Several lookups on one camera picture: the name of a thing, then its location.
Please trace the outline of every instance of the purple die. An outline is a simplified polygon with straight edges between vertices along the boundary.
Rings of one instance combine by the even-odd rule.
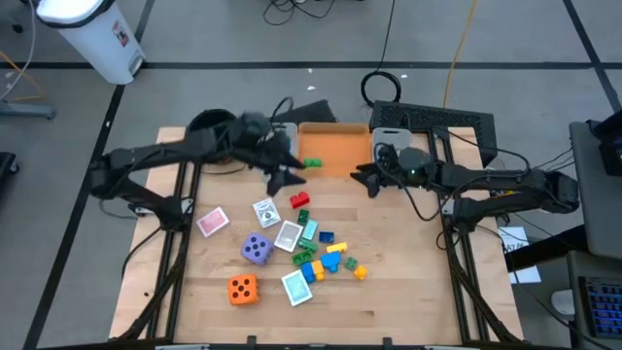
[[[251,233],[242,244],[242,257],[258,265],[265,265],[272,256],[274,243],[259,233]]]

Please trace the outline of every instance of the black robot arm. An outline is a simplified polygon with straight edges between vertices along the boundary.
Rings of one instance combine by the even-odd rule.
[[[191,161],[195,164],[217,163],[234,158],[270,175],[268,195],[283,186],[303,184],[304,179],[285,167],[303,168],[290,154],[290,140],[282,131],[271,132],[269,119],[260,114],[235,118],[227,111],[206,111],[194,119],[182,141],[131,149],[116,149],[89,167],[90,193],[100,199],[120,197],[131,209],[154,212],[162,228],[180,230],[187,221],[184,203],[174,196],[163,197],[129,179],[133,171]]]

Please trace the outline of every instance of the concrete floor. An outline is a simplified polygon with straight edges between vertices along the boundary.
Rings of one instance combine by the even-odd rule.
[[[135,29],[145,5],[153,0],[118,3]],[[348,67],[380,58],[390,2],[339,0],[324,19],[298,13],[281,27],[263,22],[266,3],[156,0],[142,38],[151,63],[240,64],[235,69],[204,64],[197,69],[143,70],[124,89],[117,110],[110,109],[115,87],[96,72],[72,64],[53,69],[56,62],[84,60],[55,31],[38,24],[34,55],[38,65],[29,73],[45,87],[57,118],[52,122],[0,121],[0,150],[16,153],[21,164],[21,172],[0,201],[0,348],[23,344],[107,114],[115,118],[106,150],[152,143],[159,127],[185,125],[203,109],[270,113],[286,95],[292,95],[296,105],[325,98],[343,122],[368,121],[370,111],[360,97],[359,83],[369,69]],[[619,32],[614,23],[622,13],[622,3],[571,3],[600,60],[622,61],[622,38],[613,34]],[[327,4],[309,1],[305,6],[321,13]],[[28,23],[29,13],[17,1],[0,0],[0,5],[15,7],[12,14]],[[451,60],[468,9],[469,2],[464,0],[397,0],[386,60],[413,62],[402,65],[408,68],[390,70],[398,77],[407,75],[401,79],[402,102],[442,104],[447,71],[424,69],[418,62]],[[0,50],[14,60],[26,59],[29,35],[28,25],[25,33],[17,35],[0,20]],[[282,61],[308,63],[279,69]],[[305,66],[332,61],[346,63],[339,64],[342,68],[316,68],[312,73]],[[570,146],[570,122],[599,120],[612,113],[603,80],[597,75],[601,66],[572,65],[595,62],[562,0],[480,1],[461,61],[560,63],[530,69],[491,65],[491,69],[459,69],[454,74],[448,107],[493,113],[499,146],[523,154],[532,164]],[[251,69],[245,62],[272,63],[269,69]],[[0,85],[8,82],[8,72],[0,69]],[[622,88],[622,72],[607,70],[606,76],[613,88]],[[15,96],[30,91],[24,81]],[[393,87],[372,81],[369,94],[391,99]],[[507,167],[521,165],[512,157],[502,155],[501,159]],[[566,171],[574,176],[571,167]],[[137,179],[144,180],[144,174]],[[121,284],[121,262],[134,223],[104,216],[96,204],[92,198],[87,200],[39,346],[104,341],[108,336]],[[112,203],[110,209],[122,211],[122,203]],[[580,212],[560,216],[534,211],[524,216],[552,232],[582,222]],[[520,221],[512,224],[523,225]],[[526,226],[526,231],[531,237],[544,237],[532,227]],[[543,300],[568,286],[564,261],[543,264],[540,273],[543,282],[527,288]],[[515,296],[528,340],[570,344],[567,330],[519,290]]]

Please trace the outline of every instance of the paper sheet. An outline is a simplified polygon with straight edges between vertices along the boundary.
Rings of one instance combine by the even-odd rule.
[[[503,240],[503,244],[505,244],[505,249],[507,252],[511,252],[515,249],[519,249],[529,245],[529,242],[523,241],[527,240],[527,235],[525,234],[525,230],[522,227],[499,227],[499,235]],[[514,272],[508,273],[509,280],[512,284],[516,284],[516,278],[514,276]],[[527,267],[522,270],[516,271],[516,275],[518,275],[518,281],[520,283],[540,283],[540,274],[537,271],[536,266]]]

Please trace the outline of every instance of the white trash can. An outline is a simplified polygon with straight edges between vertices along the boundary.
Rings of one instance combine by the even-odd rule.
[[[145,60],[115,0],[42,0],[37,16],[111,84],[131,83]]]

